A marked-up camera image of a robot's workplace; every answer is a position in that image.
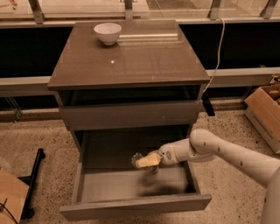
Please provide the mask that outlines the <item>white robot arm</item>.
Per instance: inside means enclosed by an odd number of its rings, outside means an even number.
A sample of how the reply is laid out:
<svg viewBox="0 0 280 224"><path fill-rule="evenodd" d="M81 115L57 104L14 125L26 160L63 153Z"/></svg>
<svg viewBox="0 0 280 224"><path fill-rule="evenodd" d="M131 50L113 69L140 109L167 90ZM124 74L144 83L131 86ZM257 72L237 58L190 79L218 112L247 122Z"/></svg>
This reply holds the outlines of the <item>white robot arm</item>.
<svg viewBox="0 0 280 224"><path fill-rule="evenodd" d="M146 156L136 154L137 169L160 164L204 162L217 156L266 189L261 224L280 224L280 160L223 140L206 129L195 129L188 138L166 143Z"/></svg>

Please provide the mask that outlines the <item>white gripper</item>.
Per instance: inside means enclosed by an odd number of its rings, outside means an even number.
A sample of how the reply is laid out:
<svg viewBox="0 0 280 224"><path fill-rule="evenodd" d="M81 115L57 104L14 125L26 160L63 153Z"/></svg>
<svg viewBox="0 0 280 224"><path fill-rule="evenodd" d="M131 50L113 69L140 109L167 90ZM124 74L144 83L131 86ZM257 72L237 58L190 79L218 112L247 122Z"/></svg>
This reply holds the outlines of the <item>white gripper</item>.
<svg viewBox="0 0 280 224"><path fill-rule="evenodd" d="M164 165L175 165L179 161L176 158L174 147L172 143L167 143L158 149L158 154L153 152L145 157L141 157L136 165L139 168L152 167L159 165L160 161Z"/></svg>

